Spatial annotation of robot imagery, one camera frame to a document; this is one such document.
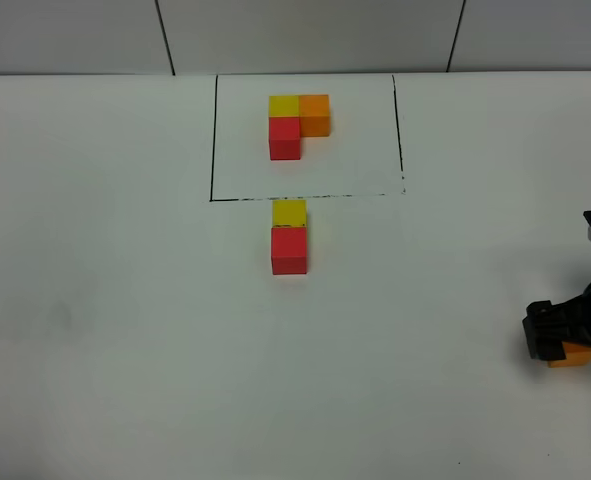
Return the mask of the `orange wooden cube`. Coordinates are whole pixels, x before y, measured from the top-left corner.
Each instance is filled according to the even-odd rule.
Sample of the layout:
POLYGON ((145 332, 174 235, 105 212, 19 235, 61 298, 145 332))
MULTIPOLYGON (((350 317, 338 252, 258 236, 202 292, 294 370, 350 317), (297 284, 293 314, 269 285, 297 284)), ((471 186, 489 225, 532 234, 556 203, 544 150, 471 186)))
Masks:
POLYGON ((580 367, 591 362, 591 348, 567 342, 563 342, 562 347, 565 358, 548 361, 549 368, 580 367))

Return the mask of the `red wooden cube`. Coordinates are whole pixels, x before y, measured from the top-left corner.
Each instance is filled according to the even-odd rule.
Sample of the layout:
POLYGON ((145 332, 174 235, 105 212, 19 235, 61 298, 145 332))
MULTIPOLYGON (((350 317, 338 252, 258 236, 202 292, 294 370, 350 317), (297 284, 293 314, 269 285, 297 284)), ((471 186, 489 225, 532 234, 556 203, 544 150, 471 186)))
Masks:
POLYGON ((274 275, 304 275, 308 272, 306 227, 271 229, 271 266, 274 275))

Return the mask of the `yellow wooden cube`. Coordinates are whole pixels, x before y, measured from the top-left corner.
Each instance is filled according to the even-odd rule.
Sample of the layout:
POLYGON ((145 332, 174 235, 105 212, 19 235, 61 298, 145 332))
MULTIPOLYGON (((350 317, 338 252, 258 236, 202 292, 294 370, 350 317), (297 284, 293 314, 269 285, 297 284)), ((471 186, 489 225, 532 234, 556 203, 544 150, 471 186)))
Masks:
POLYGON ((273 228, 305 228, 306 226, 305 199, 276 199, 272 202, 273 228))

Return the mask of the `template orange cube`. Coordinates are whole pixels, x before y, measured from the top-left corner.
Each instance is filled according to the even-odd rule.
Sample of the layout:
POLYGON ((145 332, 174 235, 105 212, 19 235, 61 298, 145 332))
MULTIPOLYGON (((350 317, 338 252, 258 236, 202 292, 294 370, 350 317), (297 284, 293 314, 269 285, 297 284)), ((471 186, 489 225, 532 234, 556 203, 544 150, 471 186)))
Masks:
POLYGON ((302 137, 328 137, 331 133, 329 96, 327 94, 300 95, 299 120, 302 137))

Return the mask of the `template red cube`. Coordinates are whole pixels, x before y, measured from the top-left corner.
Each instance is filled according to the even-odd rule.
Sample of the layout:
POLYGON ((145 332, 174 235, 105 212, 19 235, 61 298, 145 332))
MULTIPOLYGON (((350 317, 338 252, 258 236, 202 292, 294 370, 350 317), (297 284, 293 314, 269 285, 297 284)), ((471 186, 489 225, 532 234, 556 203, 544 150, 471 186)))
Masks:
POLYGON ((269 118, 269 155, 271 161, 301 159, 301 131, 298 117, 269 118))

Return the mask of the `template yellow cube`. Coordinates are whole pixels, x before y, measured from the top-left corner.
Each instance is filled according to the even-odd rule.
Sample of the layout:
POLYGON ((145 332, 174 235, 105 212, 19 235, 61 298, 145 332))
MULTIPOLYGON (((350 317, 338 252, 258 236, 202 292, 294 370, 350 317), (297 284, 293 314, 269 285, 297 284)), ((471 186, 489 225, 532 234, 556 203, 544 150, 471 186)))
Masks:
POLYGON ((270 118, 290 118, 300 116, 300 98, 298 95, 275 95, 269 97, 270 118))

